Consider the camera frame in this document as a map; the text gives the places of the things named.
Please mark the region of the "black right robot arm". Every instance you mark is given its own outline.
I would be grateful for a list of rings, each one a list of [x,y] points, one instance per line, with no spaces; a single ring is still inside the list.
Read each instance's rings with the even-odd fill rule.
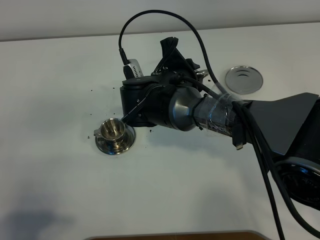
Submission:
[[[162,59],[144,76],[124,52],[120,88],[123,121],[132,127],[195,127],[232,138],[236,147],[266,144],[288,196],[320,207],[320,98],[302,93],[275,101],[237,100],[203,84],[206,73],[177,50],[178,39],[161,41]]]

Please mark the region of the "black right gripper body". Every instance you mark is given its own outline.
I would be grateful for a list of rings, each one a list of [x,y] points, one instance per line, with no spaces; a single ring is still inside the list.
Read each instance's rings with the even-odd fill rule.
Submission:
[[[131,127],[193,129],[200,81],[184,74],[151,75],[124,80],[120,87],[123,121]]]

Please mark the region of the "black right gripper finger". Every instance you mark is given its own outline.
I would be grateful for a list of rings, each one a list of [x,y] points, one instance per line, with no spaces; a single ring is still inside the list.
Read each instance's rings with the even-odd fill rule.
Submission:
[[[177,49],[179,39],[176,37],[167,37],[160,41],[162,50],[162,59],[155,67],[152,75],[157,75],[163,72],[185,73],[187,76],[198,79],[196,70],[200,66],[193,62],[191,58],[184,58]]]

